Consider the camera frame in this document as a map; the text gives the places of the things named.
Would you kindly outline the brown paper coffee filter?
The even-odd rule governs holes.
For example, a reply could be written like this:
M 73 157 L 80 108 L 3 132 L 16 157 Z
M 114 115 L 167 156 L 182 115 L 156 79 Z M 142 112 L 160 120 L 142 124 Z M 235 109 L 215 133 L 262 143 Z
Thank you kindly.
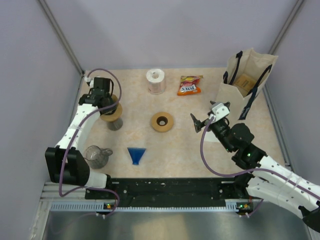
M 120 104 L 119 98 L 114 93 L 111 96 L 111 104 L 114 106 L 118 106 Z

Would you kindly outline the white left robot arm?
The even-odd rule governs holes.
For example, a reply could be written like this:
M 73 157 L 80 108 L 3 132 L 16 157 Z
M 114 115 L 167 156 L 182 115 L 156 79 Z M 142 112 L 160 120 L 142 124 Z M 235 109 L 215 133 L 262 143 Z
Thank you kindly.
M 62 139 L 45 151 L 45 160 L 51 182 L 96 188 L 102 198 L 109 198 L 114 191 L 107 175 L 90 169 L 84 155 L 85 142 L 94 123 L 102 114 L 116 109 L 112 99 L 114 82 L 105 77 L 90 80 L 90 89 L 80 97 L 71 124 Z

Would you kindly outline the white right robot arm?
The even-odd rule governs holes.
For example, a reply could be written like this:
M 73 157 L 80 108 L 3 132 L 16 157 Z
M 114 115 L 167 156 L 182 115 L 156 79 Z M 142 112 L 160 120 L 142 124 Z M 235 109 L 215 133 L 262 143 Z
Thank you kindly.
M 249 180 L 240 180 L 233 185 L 239 198 L 247 195 L 267 200 L 284 208 L 312 230 L 320 230 L 320 187 L 280 165 L 265 151 L 252 143 L 255 138 L 245 123 L 230 126 L 228 115 L 230 103 L 211 102 L 207 119 L 200 121 L 191 116 L 195 131 L 201 132 L 200 146 L 204 145 L 206 133 L 211 131 L 224 149 L 234 153 L 232 160 L 240 172 L 223 174 L 211 168 L 200 151 L 205 167 L 214 175 L 232 178 L 247 175 Z

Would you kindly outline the brown box in bag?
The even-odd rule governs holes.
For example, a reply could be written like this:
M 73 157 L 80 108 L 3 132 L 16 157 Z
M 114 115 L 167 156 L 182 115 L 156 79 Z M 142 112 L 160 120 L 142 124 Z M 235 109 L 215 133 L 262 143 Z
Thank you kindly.
M 235 80 L 233 85 L 239 90 L 243 97 L 246 97 L 256 82 L 254 78 L 244 73 Z

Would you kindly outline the cream canvas tote bag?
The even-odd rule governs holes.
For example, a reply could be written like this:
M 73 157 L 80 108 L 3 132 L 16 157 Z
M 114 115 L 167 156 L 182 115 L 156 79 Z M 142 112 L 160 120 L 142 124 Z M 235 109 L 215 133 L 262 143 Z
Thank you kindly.
M 230 122 L 247 118 L 277 60 L 277 55 L 261 54 L 253 48 L 241 50 L 229 58 L 215 100 L 230 103 Z

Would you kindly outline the orange snack bag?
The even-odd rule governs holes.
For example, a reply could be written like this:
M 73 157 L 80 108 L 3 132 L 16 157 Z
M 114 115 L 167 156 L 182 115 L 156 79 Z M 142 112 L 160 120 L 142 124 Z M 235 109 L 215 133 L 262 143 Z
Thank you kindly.
M 178 96 L 187 96 L 199 94 L 202 92 L 198 86 L 200 81 L 203 79 L 203 75 L 192 75 L 180 77 L 179 89 L 177 91 Z

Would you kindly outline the white toilet paper roll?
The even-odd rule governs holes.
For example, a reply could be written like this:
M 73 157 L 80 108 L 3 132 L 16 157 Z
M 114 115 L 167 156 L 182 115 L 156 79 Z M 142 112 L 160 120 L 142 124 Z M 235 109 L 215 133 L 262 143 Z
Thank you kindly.
M 147 71 L 146 79 L 148 91 L 153 95 L 162 94 L 166 89 L 165 72 L 159 68 L 153 68 Z

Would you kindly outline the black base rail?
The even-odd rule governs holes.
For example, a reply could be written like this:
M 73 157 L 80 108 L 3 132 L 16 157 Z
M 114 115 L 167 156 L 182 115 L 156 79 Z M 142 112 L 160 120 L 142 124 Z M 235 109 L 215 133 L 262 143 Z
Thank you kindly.
M 89 190 L 87 200 L 115 200 L 120 207 L 218 207 L 225 200 L 249 199 L 247 177 L 110 178 L 112 192 Z

